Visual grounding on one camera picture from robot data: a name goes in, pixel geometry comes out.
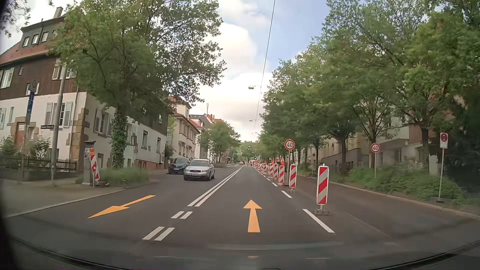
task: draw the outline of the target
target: chimney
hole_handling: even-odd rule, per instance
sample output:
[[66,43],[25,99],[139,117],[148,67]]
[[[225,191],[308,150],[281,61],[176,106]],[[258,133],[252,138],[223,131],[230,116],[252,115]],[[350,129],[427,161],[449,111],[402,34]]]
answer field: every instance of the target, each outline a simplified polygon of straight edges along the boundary
[[63,7],[57,7],[57,10],[55,11],[55,15],[53,15],[53,18],[58,18],[61,16],[61,13],[63,12]]

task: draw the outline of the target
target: utility pole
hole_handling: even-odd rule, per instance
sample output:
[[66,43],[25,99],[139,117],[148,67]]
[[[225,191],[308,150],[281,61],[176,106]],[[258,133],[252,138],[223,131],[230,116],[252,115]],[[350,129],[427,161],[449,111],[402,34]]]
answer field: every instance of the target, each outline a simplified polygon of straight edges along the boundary
[[51,163],[51,170],[50,175],[52,177],[52,185],[55,186],[55,182],[53,178],[55,176],[55,172],[57,171],[57,142],[59,139],[59,121],[60,121],[60,112],[61,112],[61,104],[63,103],[63,89],[65,87],[65,75],[67,73],[67,63],[62,65],[61,74],[60,74],[60,90],[59,90],[59,97],[57,99],[57,110],[55,111],[55,115],[53,116],[53,140],[52,140],[52,154],[50,155],[50,163]]

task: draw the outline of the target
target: sky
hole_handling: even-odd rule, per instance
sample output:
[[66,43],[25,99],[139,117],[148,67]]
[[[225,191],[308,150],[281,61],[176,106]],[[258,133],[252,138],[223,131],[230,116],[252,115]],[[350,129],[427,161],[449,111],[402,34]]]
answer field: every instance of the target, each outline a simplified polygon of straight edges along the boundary
[[[73,0],[53,0],[53,3],[52,7],[47,5],[47,0],[29,1],[29,23],[53,18],[56,7],[65,9]],[[207,113],[208,103],[208,113],[231,124],[241,141],[255,141],[262,130],[262,118],[257,111],[258,114],[264,112],[261,98],[267,91],[272,71],[279,59],[293,59],[307,48],[312,37],[320,34],[329,10],[325,0],[276,0],[263,73],[274,0],[218,0],[218,3],[218,12],[224,22],[220,26],[221,35],[213,40],[223,48],[221,58],[227,62],[227,70],[219,85],[201,86],[200,98],[205,103],[192,104],[190,114]],[[0,52],[13,46],[22,36],[15,27],[11,32],[10,39],[0,39]]]

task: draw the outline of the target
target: yellow left arrow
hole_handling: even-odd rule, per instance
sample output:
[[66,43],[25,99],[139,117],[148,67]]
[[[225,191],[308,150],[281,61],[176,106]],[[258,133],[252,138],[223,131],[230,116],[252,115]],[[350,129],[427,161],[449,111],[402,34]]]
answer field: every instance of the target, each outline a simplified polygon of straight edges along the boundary
[[120,210],[124,210],[124,209],[128,209],[130,204],[134,204],[134,203],[137,203],[137,202],[141,202],[143,200],[146,200],[146,199],[150,199],[152,197],[155,197],[155,195],[148,195],[148,196],[145,196],[143,198],[140,198],[138,200],[134,200],[133,202],[129,202],[129,203],[126,203],[124,205],[121,205],[121,206],[110,206],[109,208],[101,211],[101,212],[98,212],[97,214],[89,217],[89,218],[94,218],[94,217],[98,217],[98,216],[101,216],[101,215],[105,215],[105,214],[110,214],[110,213],[113,213],[113,212],[117,212],[117,211],[120,211]]

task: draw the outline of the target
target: double white line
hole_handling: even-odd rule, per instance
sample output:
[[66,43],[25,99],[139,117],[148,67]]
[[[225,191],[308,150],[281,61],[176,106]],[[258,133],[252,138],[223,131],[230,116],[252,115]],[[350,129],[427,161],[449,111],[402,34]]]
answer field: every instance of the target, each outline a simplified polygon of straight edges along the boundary
[[200,197],[196,198],[193,202],[191,202],[189,205],[187,206],[193,206],[194,204],[195,207],[199,207],[200,205],[202,205],[202,203],[204,203],[213,193],[215,193],[215,191],[217,191],[219,188],[221,188],[223,186],[223,184],[225,184],[228,180],[230,180],[235,174],[237,174],[241,169],[243,168],[243,166],[241,166],[238,170],[234,171],[231,175],[227,176],[225,179],[223,179],[222,181],[220,181],[218,184],[216,184],[214,187],[210,188],[207,192],[203,193],[202,195],[200,195]]

